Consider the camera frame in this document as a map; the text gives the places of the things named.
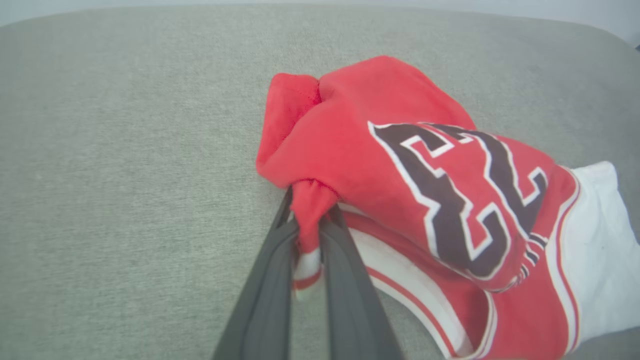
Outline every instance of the couch cushion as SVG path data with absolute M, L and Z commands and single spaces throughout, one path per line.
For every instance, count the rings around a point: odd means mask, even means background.
M 0 357 L 207 359 L 283 192 L 255 173 L 269 80 L 379 54 L 479 129 L 613 162 L 640 229 L 640 54 L 594 28 L 432 10 L 193 6 L 0 28 Z M 326 353 L 320 297 L 293 359 Z M 408 359 L 440 359 L 383 297 Z M 636 359 L 639 331 L 575 358 Z

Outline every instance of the white fabric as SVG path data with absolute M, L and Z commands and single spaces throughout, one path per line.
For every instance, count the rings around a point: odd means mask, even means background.
M 319 268 L 320 248 L 316 248 L 308 254 L 300 254 L 293 278 L 295 280 L 307 279 L 317 274 Z
M 573 171 L 581 189 L 561 238 L 563 270 L 579 308 L 579 342 L 640 325 L 640 246 L 613 165 Z

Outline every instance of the black number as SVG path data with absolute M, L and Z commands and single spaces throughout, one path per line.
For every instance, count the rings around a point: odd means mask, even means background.
M 468 270 L 477 278 L 490 279 L 502 266 L 511 246 L 504 215 L 495 203 L 487 204 L 475 217 L 475 221 L 484 228 L 486 238 L 474 245 L 468 228 L 468 222 L 474 221 L 470 218 L 474 205 L 456 188 L 443 169 L 433 168 L 412 144 L 424 143 L 431 157 L 436 158 L 455 146 L 438 131 L 459 143 L 479 141 L 486 153 L 484 177 L 502 197 L 523 236 L 529 234 L 535 222 L 547 188 L 546 177 L 539 168 L 532 172 L 529 178 L 536 190 L 523 198 L 517 187 L 512 155 L 498 139 L 454 126 L 425 125 L 427 127 L 370 124 L 370 130 L 389 153 L 416 200 L 428 208 L 424 224 L 432 255 Z

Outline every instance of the red jersey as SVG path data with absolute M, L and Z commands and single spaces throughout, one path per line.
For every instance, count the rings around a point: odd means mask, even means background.
M 540 234 L 546 256 L 526 281 L 501 293 L 434 263 L 359 211 L 343 210 L 375 287 L 420 320 L 445 358 L 559 359 L 590 338 L 640 325 L 640 246 L 614 167 L 563 169 L 561 176 L 573 192 Z
M 476 130 L 417 69 L 379 57 L 316 80 L 279 74 L 267 99 L 258 172 L 293 185 L 303 257 L 317 278 L 317 222 L 339 200 L 490 291 L 528 276 L 543 254 L 534 226 L 558 203 L 560 167 L 528 145 Z

